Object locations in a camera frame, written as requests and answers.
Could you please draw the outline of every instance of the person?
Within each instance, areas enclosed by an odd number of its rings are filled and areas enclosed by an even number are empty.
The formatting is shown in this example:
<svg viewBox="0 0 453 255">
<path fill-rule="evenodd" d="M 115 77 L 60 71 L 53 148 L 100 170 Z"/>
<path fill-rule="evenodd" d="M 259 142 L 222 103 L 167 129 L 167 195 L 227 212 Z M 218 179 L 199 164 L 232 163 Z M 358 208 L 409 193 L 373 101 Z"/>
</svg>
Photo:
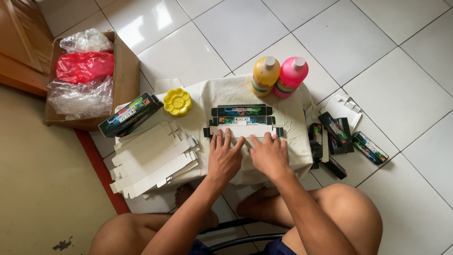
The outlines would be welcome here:
<svg viewBox="0 0 453 255">
<path fill-rule="evenodd" d="M 211 210 L 227 183 L 241 167 L 244 137 L 231 148 L 231 131 L 214 135 L 208 174 L 193 190 L 175 194 L 174 214 L 122 214 L 109 220 L 93 238 L 90 255 L 212 255 L 195 240 L 203 230 L 218 225 Z M 248 196 L 237 214 L 289 228 L 267 244 L 270 255 L 375 255 L 382 236 L 382 220 L 373 202 L 361 191 L 343 184 L 306 191 L 289 167 L 286 141 L 266 133 L 264 143 L 250 136 L 255 167 L 274 184 Z"/>
</svg>

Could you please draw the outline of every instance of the white cloth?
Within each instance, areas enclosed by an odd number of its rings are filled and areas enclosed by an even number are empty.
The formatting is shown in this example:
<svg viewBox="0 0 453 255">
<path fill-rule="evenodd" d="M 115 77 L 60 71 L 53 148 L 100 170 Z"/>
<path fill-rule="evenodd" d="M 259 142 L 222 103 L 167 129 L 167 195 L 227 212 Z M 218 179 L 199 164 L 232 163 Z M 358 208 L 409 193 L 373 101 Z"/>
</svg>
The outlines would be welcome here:
<svg viewBox="0 0 453 255">
<path fill-rule="evenodd" d="M 152 127 L 162 121 L 176 121 L 181 130 L 187 135 L 194 135 L 198 140 L 200 151 L 197 152 L 198 166 L 192 170 L 173 178 L 169 186 L 180 185 L 188 181 L 207 175 L 207 161 L 209 157 L 210 139 L 204 137 L 203 128 L 208 127 L 208 121 L 212 119 L 211 108 L 217 105 L 225 104 L 257 104 L 265 103 L 273 108 L 272 116 L 275 116 L 275 127 L 283 127 L 284 139 L 288 141 L 289 164 L 295 170 L 298 178 L 304 178 L 312 163 L 312 154 L 308 142 L 307 125 L 304 116 L 304 109 L 307 119 L 313 119 L 315 116 L 315 105 L 307 87 L 302 84 L 292 96 L 286 99 L 278 98 L 274 94 L 259 98 L 250 90 L 252 75 L 241 75 L 234 77 L 225 77 L 211 79 L 185 87 L 184 90 L 189 92 L 192 97 L 192 109 L 184 117 L 173 117 L 170 113 L 161 108 L 136 131 Z M 173 89 L 177 81 L 168 79 L 168 82 L 159 81 L 159 91 L 168 91 Z M 162 100 L 166 92 L 158 94 L 157 97 Z M 251 142 L 246 139 L 242 148 L 244 155 L 242 166 L 236 176 L 230 183 L 238 184 L 258 184 L 264 183 L 269 186 L 269 179 L 258 172 L 253 166 L 252 160 L 248 153 Z"/>
</svg>

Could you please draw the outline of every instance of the black chair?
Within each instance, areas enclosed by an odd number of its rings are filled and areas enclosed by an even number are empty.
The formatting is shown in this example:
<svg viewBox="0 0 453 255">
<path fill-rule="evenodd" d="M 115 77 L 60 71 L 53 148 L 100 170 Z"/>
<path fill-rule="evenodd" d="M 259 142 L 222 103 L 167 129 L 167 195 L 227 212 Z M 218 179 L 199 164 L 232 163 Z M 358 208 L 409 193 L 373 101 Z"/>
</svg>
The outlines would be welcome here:
<svg viewBox="0 0 453 255">
<path fill-rule="evenodd" d="M 251 219 L 251 218 L 243 218 L 243 219 L 238 219 L 238 220 L 234 220 L 234 221 L 223 222 L 223 223 L 220 223 L 216 228 L 207 229 L 200 234 L 205 234 L 208 232 L 213 232 L 213 231 L 217 231 L 217 230 L 221 230 L 221 229 L 241 226 L 241 225 L 250 224 L 250 223 L 254 223 L 254 222 L 258 222 L 258 221 Z M 266 240 L 276 240 L 276 239 L 282 237 L 284 234 L 285 233 L 248 236 L 248 237 L 244 237 L 244 238 L 238 238 L 235 240 L 223 242 L 218 245 L 213 245 L 209 248 L 214 252 L 214 251 L 222 250 L 222 249 L 225 249 L 225 248 L 228 248 L 231 246 L 241 245 L 241 244 L 245 244 L 245 243 L 251 243 L 251 242 L 256 242 L 256 241 L 266 241 Z M 253 253 L 250 255 L 263 255 L 263 254 L 264 253 L 262 251 L 260 251 L 260 252 L 256 252 L 256 253 Z"/>
</svg>

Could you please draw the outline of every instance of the red plastic bag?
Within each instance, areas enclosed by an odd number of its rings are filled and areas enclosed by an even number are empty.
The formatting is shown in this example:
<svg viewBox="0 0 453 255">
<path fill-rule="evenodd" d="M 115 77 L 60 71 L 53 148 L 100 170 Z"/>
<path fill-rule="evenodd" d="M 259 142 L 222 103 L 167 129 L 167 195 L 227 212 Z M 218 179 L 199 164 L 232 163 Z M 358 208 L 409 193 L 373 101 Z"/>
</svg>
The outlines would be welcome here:
<svg viewBox="0 0 453 255">
<path fill-rule="evenodd" d="M 57 77 L 69 83 L 86 83 L 99 76 L 113 76 L 114 68 L 115 60 L 111 53 L 74 52 L 60 56 L 57 62 Z"/>
</svg>

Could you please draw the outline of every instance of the leg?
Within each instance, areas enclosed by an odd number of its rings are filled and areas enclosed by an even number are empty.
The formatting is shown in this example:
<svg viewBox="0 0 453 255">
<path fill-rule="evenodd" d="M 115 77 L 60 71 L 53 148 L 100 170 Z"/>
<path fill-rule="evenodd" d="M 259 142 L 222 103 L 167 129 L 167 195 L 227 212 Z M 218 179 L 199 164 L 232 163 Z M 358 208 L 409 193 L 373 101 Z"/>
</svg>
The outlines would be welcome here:
<svg viewBox="0 0 453 255">
<path fill-rule="evenodd" d="M 176 206 L 180 207 L 194 192 L 185 184 L 175 194 Z M 172 216 L 171 213 L 118 215 L 106 222 L 95 234 L 90 255 L 139 255 L 160 228 Z M 211 210 L 200 232 L 219 224 L 217 215 Z"/>
<path fill-rule="evenodd" d="M 382 237 L 382 219 L 371 199 L 344 184 L 333 184 L 309 191 L 309 194 L 358 254 L 377 254 Z M 237 212 L 240 216 L 291 228 L 282 241 L 296 254 L 306 254 L 288 208 L 275 188 L 261 189 L 250 195 L 239 204 Z"/>
</svg>

